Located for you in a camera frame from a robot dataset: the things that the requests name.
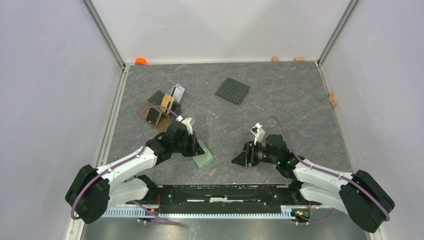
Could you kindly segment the green card holder wallet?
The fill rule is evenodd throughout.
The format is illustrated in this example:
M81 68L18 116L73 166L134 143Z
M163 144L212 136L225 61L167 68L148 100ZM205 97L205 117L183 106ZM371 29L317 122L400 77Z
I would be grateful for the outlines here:
M194 160L195 164L199 168L202 168L208 163L210 163L214 158L211 152L209 151L209 149L206 147L206 145L201 140L198 140L198 141L200 142L201 146L205 150L205 154L199 155L199 156L193 156L192 159Z

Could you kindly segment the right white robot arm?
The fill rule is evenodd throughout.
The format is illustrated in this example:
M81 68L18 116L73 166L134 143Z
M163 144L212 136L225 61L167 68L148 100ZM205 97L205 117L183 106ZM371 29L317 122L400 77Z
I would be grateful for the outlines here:
M375 233L383 222L389 221L396 206L368 172L342 172L316 165L290 151L278 134L267 136L264 145L247 141L231 162L243 167L274 164L283 177L292 180L288 196L293 203L307 201L329 206L348 215L369 233Z

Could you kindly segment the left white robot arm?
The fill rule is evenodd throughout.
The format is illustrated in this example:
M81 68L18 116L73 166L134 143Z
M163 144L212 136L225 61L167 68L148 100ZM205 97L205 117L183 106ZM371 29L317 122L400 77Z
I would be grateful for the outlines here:
M111 207L137 200L151 204L157 198L157 190L138 177L129 181L130 177L156 167L173 154L198 157L205 153L195 131L178 125L113 163L98 167L87 164L80 168L64 197L71 207L70 217L91 224Z

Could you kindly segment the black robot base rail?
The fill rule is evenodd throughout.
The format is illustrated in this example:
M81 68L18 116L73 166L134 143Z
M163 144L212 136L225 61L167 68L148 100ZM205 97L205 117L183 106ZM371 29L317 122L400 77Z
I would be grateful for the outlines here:
M277 214L311 205L288 184L158 185L139 203L161 214Z

